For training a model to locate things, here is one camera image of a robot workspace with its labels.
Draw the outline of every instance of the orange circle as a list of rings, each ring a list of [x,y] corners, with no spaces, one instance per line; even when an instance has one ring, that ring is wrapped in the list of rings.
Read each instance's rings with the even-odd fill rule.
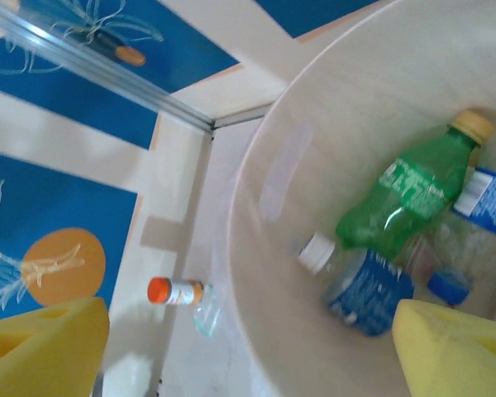
[[[45,235],[22,259],[22,280],[44,306],[93,296],[105,274],[101,242],[85,229],[71,227]]]

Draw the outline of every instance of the white plastic bin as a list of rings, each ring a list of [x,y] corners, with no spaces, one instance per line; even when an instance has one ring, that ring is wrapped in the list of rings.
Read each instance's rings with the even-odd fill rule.
[[[391,335],[342,326],[320,303],[325,286],[283,247],[331,235],[403,148],[466,108],[496,122],[496,0],[393,2],[325,50],[269,112],[213,266],[216,278],[227,270],[232,313],[272,393],[409,395]]]

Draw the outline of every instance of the white line drawing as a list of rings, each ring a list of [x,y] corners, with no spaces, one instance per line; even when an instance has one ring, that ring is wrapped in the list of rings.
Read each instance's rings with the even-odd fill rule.
[[[138,41],[161,42],[164,37],[151,24],[122,13],[126,0],[117,1],[116,11],[107,15],[102,15],[99,11],[101,1],[88,0],[83,5],[84,2],[81,3],[80,0],[40,0],[40,10],[30,11],[40,12],[37,17],[51,31],[57,31],[64,37],[72,37],[79,44],[89,46],[112,60],[142,66],[145,56],[131,44]],[[7,38],[0,39],[0,54],[16,58],[12,63],[17,63],[8,67],[0,66],[0,74],[50,73],[62,67],[54,64],[49,66],[50,62],[47,60],[41,60],[34,52],[24,50]]]
[[[0,205],[4,184],[5,179],[0,179]],[[42,286],[45,275],[84,265],[84,260],[77,257],[80,249],[81,244],[78,243],[63,255],[33,261],[19,261],[0,252],[0,309],[4,310],[15,295],[17,303],[20,303],[32,283],[36,282],[39,287]]]

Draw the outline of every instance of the yellow sponge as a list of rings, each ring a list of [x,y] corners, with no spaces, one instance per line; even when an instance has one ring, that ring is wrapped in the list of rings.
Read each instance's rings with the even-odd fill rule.
[[[0,397],[88,397],[107,337],[100,298],[0,320]]]
[[[393,339],[413,397],[496,397],[496,322],[405,299]]]

